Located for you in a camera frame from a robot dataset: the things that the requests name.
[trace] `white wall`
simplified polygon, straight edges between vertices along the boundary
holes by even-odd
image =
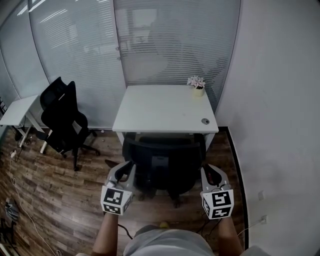
[[[320,248],[320,4],[243,0],[216,118],[239,158],[249,244],[273,256]],[[265,191],[265,200],[258,192]]]

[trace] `wooden floor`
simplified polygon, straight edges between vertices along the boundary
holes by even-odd
[[[33,218],[39,233],[56,252],[59,249],[63,256],[77,253],[90,254],[103,218],[100,205],[101,187],[110,168],[104,159],[122,162],[122,146],[113,132],[98,133],[97,138],[90,136],[87,145],[100,150],[101,156],[91,151],[79,151],[78,164],[80,171],[73,171],[73,157],[67,153],[64,159],[49,146],[46,154],[40,154],[42,141],[31,134],[30,144],[26,145],[17,162],[11,163],[11,174],[16,178],[16,186],[22,197],[24,209]],[[19,202],[18,196],[9,178],[10,151],[17,148],[14,134],[8,130],[1,145],[3,152],[0,159],[0,201],[5,203],[7,197]],[[219,132],[207,153],[209,164],[224,170],[234,189],[235,205],[232,218],[237,232],[244,229],[244,216],[241,190],[235,163],[230,149],[227,134]],[[175,209],[173,202],[166,195],[157,195],[153,199],[139,201],[133,198],[125,215],[119,223],[126,226],[129,233],[135,232],[148,224],[159,224],[167,221],[171,228],[190,231],[198,230],[204,223],[205,215],[201,206],[201,182],[183,196],[183,204]],[[4,206],[0,207],[1,217]],[[208,234],[216,221],[212,220],[204,229],[203,236]],[[50,249],[37,235],[33,224],[21,211],[15,227],[17,249],[21,256],[49,256]],[[217,229],[208,237],[208,243],[217,255]],[[122,255],[129,242],[125,231],[119,228],[118,254]]]

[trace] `black office chair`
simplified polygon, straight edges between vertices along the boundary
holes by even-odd
[[[125,161],[136,164],[134,186],[153,197],[157,190],[167,190],[180,205],[179,195],[189,191],[201,178],[200,169],[206,157],[205,139],[195,134],[186,138],[141,137],[127,133],[122,147]]]
[[[45,140],[64,158],[66,158],[65,153],[72,150],[74,171],[79,170],[78,148],[95,151],[96,155],[100,156],[97,149],[84,144],[90,134],[94,137],[97,134],[88,129],[86,116],[78,110],[75,82],[72,81],[67,86],[59,77],[41,94],[40,104],[44,110],[41,120],[52,130],[52,133],[47,135],[37,132],[37,137]]]

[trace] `plant pot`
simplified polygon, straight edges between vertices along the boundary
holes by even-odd
[[[193,88],[193,94],[197,97],[202,97],[205,93],[205,89],[201,88],[201,89],[197,89],[197,88]]]

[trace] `small potted plant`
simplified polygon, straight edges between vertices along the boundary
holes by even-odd
[[[205,92],[205,82],[203,77],[198,77],[197,75],[188,78],[187,85],[194,86],[193,94],[195,96],[201,97]]]

